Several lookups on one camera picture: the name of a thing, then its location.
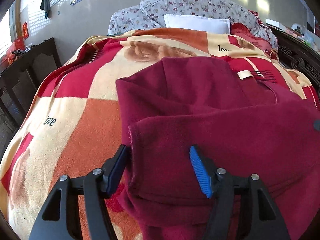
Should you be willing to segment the red embroidered pillow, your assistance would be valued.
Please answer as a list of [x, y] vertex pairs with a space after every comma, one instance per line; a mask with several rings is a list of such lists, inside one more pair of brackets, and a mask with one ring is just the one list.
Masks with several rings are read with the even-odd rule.
[[269, 27], [259, 27], [258, 33], [253, 35], [242, 23], [235, 23], [231, 25], [231, 34], [243, 38], [262, 50], [270, 58], [276, 59], [278, 52], [278, 40]]

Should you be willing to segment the teal cloth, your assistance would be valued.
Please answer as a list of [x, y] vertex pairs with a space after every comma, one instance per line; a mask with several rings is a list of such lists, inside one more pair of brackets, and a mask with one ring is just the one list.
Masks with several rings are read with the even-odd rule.
[[108, 34], [107, 36], [108, 37], [120, 36], [120, 35], [123, 35], [124, 33]]

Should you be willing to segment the dark hanging cloth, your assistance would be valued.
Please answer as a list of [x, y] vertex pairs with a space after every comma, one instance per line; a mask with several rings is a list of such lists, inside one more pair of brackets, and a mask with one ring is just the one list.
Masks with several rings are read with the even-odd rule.
[[50, 0], [42, 0], [40, 9], [44, 11], [45, 19], [48, 19], [51, 11]]

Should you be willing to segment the dark wooden side table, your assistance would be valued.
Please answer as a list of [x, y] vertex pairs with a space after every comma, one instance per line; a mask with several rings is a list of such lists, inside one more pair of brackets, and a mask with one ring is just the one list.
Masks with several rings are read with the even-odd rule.
[[26, 111], [23, 108], [14, 87], [18, 84], [20, 75], [26, 74], [29, 78], [31, 88], [37, 90], [42, 80], [38, 78], [37, 71], [34, 69], [34, 62], [37, 57], [44, 55], [52, 57], [54, 65], [52, 67], [43, 66], [40, 73], [48, 75], [50, 72], [62, 67], [61, 60], [57, 51], [55, 38], [51, 37], [38, 45], [32, 46], [29, 51], [17, 50], [18, 58], [7, 67], [1, 67], [1, 97], [7, 95], [9, 101], [15, 106], [18, 116], [25, 117]]

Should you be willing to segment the red wall decoration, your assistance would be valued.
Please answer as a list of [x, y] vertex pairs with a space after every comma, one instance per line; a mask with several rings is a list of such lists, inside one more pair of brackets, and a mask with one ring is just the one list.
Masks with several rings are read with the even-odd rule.
[[24, 22], [22, 25], [22, 35], [24, 39], [27, 39], [29, 37], [29, 31], [28, 31], [28, 24], [27, 22]]

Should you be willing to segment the red orange patterned blanket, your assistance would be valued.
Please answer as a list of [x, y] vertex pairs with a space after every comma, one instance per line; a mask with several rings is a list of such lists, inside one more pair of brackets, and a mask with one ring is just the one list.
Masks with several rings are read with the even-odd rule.
[[[122, 143], [116, 81], [164, 58], [211, 57], [240, 79], [272, 82], [314, 103], [308, 78], [281, 66], [241, 37], [187, 29], [129, 31], [88, 38], [63, 67], [40, 85], [25, 120], [1, 162], [1, 211], [14, 232], [28, 239], [41, 205], [63, 173], [80, 176], [102, 164]], [[126, 178], [106, 202], [121, 239], [144, 239], [121, 205]], [[319, 210], [301, 237], [319, 239]]]

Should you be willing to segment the maroon fleece garment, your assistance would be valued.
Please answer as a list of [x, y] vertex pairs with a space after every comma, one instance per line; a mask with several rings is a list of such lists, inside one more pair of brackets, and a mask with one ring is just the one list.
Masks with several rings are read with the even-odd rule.
[[234, 176], [260, 176], [299, 239], [319, 210], [319, 111], [272, 82], [240, 79], [211, 57], [164, 58], [116, 81], [132, 149], [120, 202], [144, 239], [201, 239], [213, 201], [189, 149]]

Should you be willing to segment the white pillow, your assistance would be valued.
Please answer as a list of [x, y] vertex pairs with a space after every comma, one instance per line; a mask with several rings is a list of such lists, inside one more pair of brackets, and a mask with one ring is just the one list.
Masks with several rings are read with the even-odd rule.
[[230, 34], [231, 22], [228, 19], [206, 18], [195, 15], [164, 15], [167, 28], [181, 28], [206, 31], [214, 34]]

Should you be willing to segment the floral quilt bundle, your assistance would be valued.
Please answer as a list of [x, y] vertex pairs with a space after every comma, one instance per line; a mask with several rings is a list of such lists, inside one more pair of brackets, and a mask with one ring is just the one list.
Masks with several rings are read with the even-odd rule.
[[139, 5], [115, 12], [107, 34], [164, 28], [166, 14], [228, 19], [231, 25], [242, 23], [253, 35], [258, 33], [259, 27], [268, 27], [261, 22], [257, 12], [230, 0], [141, 0]]

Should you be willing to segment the dark carved wooden headboard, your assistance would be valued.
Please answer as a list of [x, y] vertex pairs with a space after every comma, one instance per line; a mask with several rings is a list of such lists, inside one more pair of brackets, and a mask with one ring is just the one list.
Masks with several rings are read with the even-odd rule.
[[280, 62], [286, 68], [302, 72], [310, 80], [319, 95], [319, 53], [281, 29], [269, 24], [268, 27], [278, 39], [278, 57]]

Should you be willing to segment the red gift box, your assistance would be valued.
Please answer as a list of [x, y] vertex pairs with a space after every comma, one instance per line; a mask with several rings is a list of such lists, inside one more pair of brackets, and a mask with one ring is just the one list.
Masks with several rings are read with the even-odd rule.
[[25, 45], [24, 45], [23, 38], [19, 37], [18, 39], [15, 39], [6, 52], [6, 58], [8, 59], [8, 63], [12, 64], [14, 61], [15, 55], [12, 53], [13, 51], [16, 51], [19, 49], [23, 50], [24, 48], [25, 48]]

